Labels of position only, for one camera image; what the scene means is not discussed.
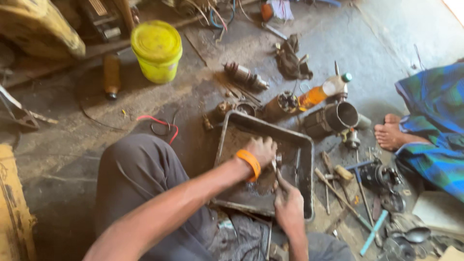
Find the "metal tray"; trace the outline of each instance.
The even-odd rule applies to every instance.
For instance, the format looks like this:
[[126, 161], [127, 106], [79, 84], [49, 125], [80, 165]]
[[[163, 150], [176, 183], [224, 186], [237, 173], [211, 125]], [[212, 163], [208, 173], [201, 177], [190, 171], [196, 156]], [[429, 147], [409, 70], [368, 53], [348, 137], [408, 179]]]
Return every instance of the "metal tray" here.
[[[214, 166], [230, 159], [251, 137], [270, 136], [282, 154], [282, 177], [296, 186], [304, 198], [306, 222], [314, 218], [313, 207], [313, 140], [302, 133], [287, 130], [238, 111], [229, 111], [224, 119], [221, 140]], [[275, 174], [262, 168], [255, 183], [240, 182], [213, 199], [213, 203], [242, 211], [274, 216], [274, 194], [271, 192]]]

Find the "red wire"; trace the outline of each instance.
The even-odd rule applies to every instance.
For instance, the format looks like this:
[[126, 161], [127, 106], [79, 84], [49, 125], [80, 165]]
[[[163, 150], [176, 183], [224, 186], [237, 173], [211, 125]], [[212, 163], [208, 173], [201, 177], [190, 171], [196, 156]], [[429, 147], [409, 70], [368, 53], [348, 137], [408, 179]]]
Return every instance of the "red wire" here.
[[[153, 117], [151, 117], [150, 115], [142, 115], [142, 116], [139, 116], [139, 117], [137, 118], [137, 120], [146, 119], [146, 118], [150, 118], [150, 119], [152, 119], [152, 120], [154, 120], [154, 121], [156, 121], [157, 123], [160, 123], [160, 124], [162, 124], [162, 125], [168, 125], [167, 122], [160, 121], [159, 119], [153, 118]], [[174, 136], [171, 138], [171, 141], [169, 141], [169, 145], [171, 145], [171, 143], [173, 142], [173, 140], [174, 140], [175, 137], [177, 136], [177, 133], [179, 133], [179, 128], [177, 128], [177, 126], [174, 125], [174, 124], [169, 124], [169, 125], [175, 127]]]

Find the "plastic bottle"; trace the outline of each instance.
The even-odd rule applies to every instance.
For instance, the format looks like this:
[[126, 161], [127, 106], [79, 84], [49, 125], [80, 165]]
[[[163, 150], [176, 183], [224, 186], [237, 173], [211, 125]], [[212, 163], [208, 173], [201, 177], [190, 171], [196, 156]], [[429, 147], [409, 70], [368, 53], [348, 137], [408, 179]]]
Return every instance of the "plastic bottle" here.
[[301, 111], [306, 111], [327, 97], [347, 92], [347, 83], [353, 77], [350, 73], [334, 75], [325, 80], [321, 86], [317, 86], [298, 97], [298, 105]]

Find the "knee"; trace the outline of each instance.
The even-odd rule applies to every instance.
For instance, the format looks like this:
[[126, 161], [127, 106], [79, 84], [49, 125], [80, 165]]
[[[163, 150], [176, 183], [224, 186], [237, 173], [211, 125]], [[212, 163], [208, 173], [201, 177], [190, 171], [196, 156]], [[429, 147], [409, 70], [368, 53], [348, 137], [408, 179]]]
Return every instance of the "knee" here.
[[166, 152], [174, 152], [163, 140], [149, 134], [131, 134], [106, 148], [102, 160], [124, 160], [141, 159], [144, 156], [158, 153], [164, 155]]

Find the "blue wire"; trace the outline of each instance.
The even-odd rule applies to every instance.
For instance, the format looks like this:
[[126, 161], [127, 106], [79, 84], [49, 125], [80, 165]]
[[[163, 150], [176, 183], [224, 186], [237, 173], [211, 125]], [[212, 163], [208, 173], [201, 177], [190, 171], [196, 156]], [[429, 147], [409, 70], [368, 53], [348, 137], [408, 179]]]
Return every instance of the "blue wire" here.
[[[212, 9], [209, 10], [209, 21], [211, 22], [211, 24], [212, 24], [214, 27], [216, 27], [216, 28], [224, 28], [223, 25], [218, 25], [218, 24], [216, 24], [216, 23], [214, 22], [214, 19], [213, 19], [213, 12], [214, 12], [214, 11], [213, 11]], [[232, 15], [231, 15], [231, 18], [230, 18], [229, 22], [227, 23], [227, 25], [229, 25], [230, 22], [232, 22], [232, 19], [233, 19], [234, 15], [235, 15], [235, 0], [233, 0]]]

